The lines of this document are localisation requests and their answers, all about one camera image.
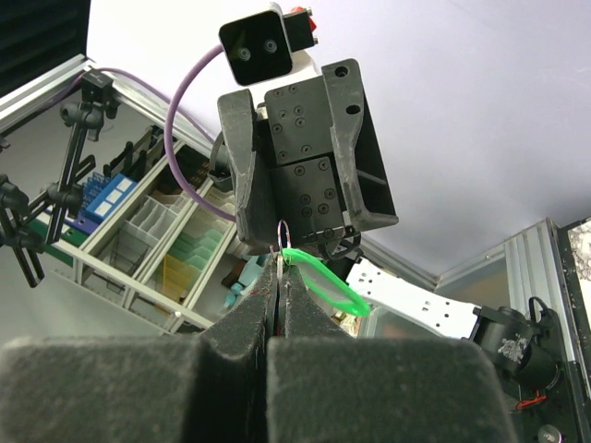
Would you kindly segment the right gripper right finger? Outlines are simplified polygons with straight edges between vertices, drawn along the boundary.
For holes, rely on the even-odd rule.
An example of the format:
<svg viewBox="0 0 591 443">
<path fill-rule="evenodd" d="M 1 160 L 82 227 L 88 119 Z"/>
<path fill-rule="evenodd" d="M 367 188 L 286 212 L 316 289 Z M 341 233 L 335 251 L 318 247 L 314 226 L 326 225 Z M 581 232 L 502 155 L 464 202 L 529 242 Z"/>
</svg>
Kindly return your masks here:
<svg viewBox="0 0 591 443">
<path fill-rule="evenodd" d="M 302 281 L 271 267 L 267 344 L 270 442 L 513 442 L 500 382 L 484 353 L 453 339 L 304 335 L 276 306 Z"/>
</svg>

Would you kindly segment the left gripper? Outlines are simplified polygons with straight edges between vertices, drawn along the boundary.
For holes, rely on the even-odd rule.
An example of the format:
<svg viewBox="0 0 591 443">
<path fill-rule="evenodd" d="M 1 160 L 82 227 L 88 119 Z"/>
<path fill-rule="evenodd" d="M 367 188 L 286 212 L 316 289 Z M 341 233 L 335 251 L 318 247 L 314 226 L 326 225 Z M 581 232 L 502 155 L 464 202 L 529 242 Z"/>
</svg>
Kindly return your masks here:
<svg viewBox="0 0 591 443">
<path fill-rule="evenodd" d="M 266 92 L 266 118 L 248 89 L 218 99 L 237 236 L 253 254 L 276 245 L 281 220 L 294 245 L 343 239 L 344 204 L 357 230 L 399 221 L 359 63 L 344 59 L 321 74 Z"/>
</svg>

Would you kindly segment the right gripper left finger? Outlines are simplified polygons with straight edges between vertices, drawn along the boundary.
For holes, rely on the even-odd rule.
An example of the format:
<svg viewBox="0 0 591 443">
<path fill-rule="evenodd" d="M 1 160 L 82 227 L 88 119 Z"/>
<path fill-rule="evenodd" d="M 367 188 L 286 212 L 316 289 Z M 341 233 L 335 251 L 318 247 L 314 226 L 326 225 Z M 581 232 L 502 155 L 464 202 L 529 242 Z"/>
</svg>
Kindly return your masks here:
<svg viewBox="0 0 591 443">
<path fill-rule="evenodd" d="M 251 442 L 277 265 L 188 336 L 18 339 L 1 351 L 5 442 Z"/>
</svg>

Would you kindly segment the metal keyring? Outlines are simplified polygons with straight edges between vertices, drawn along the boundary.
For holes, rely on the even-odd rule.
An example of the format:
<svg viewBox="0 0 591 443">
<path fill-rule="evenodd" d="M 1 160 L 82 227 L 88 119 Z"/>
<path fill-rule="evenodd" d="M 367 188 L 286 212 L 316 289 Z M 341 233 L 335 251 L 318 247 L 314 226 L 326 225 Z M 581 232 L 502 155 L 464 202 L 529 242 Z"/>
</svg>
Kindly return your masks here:
<svg viewBox="0 0 591 443">
<path fill-rule="evenodd" d="M 286 220 L 279 220 L 277 225 L 277 245 L 280 255 L 285 249 L 292 247 L 291 234 Z"/>
</svg>

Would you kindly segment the silver key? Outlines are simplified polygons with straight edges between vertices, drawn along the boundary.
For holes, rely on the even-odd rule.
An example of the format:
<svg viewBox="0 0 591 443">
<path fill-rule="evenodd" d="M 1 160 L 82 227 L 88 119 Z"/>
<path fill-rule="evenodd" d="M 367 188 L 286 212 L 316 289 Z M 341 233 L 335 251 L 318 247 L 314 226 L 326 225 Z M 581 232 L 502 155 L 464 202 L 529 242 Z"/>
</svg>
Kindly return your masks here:
<svg viewBox="0 0 591 443">
<path fill-rule="evenodd" d="M 284 270 L 283 253 L 278 252 L 276 255 L 276 271 L 277 271 L 277 282 L 279 285 L 281 285 L 283 282 L 283 270 Z"/>
</svg>

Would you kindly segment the green key tag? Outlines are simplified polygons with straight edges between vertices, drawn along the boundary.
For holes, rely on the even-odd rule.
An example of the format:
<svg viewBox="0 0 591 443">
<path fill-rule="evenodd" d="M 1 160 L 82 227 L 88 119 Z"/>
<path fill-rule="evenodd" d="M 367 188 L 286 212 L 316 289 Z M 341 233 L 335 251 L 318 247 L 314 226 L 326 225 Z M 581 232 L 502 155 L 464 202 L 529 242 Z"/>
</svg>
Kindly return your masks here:
<svg viewBox="0 0 591 443">
<path fill-rule="evenodd" d="M 367 317 L 369 304 L 318 258 L 296 248 L 283 249 L 288 269 L 299 271 L 303 283 L 333 308 L 356 317 Z"/>
</svg>

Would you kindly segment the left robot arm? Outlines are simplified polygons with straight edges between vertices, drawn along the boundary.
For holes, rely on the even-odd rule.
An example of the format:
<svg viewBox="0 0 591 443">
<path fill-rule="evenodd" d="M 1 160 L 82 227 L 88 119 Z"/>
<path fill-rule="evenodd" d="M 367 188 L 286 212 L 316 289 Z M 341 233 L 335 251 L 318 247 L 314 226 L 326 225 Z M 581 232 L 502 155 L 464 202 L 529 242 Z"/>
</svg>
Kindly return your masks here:
<svg viewBox="0 0 591 443">
<path fill-rule="evenodd" d="M 378 305 L 438 336 L 474 342 L 502 377 L 524 388 L 558 383 L 558 319 L 535 297 L 521 313 L 453 301 L 367 260 L 347 281 L 328 269 L 358 249 L 362 233 L 398 221 L 357 61 L 273 88 L 262 105 L 244 89 L 223 95 L 217 107 L 238 237 L 275 249 L 280 283 L 296 269 L 339 310 L 365 317 Z"/>
</svg>

